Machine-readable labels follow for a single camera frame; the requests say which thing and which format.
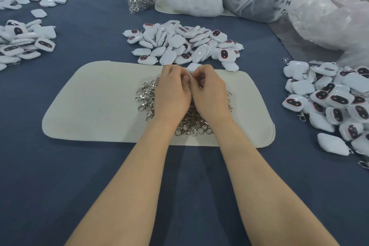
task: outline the forearm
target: forearm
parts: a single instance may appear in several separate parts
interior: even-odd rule
[[[153,119],[66,246],[147,246],[175,129]]]
[[[338,245],[233,120],[213,130],[253,246]]]

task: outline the left hand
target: left hand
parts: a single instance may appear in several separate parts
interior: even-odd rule
[[[177,128],[191,103],[189,73],[179,65],[165,65],[155,91],[155,120]]]

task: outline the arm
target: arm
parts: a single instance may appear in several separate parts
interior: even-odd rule
[[[190,84],[196,108],[217,138],[252,245],[337,246],[233,120],[225,83],[214,69],[200,66],[192,74]]]
[[[155,116],[66,246],[147,246],[154,227],[166,152],[190,102],[188,72],[165,66]]]

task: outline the hand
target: hand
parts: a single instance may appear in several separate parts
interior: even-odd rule
[[[179,65],[165,65],[155,91],[155,119],[177,128],[191,103],[189,73]]]
[[[225,82],[211,65],[199,66],[190,77],[190,85],[197,111],[211,128],[232,119]]]

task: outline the table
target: table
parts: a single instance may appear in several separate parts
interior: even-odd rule
[[[29,22],[30,10],[39,7],[1,11],[1,24]],[[169,19],[220,29],[244,45],[238,65],[254,80],[276,126],[275,141],[261,154],[341,246],[367,245],[368,171],[356,156],[322,151],[319,131],[282,107],[282,58],[289,54],[266,24],[153,9],[130,14],[126,0],[68,0],[45,11],[44,24],[57,27],[55,51],[0,72],[1,245],[64,245],[133,144],[50,139],[42,118],[86,63],[136,62],[125,29]],[[210,62],[222,68],[218,61],[204,63]],[[250,245],[219,148],[169,147],[150,245]]]

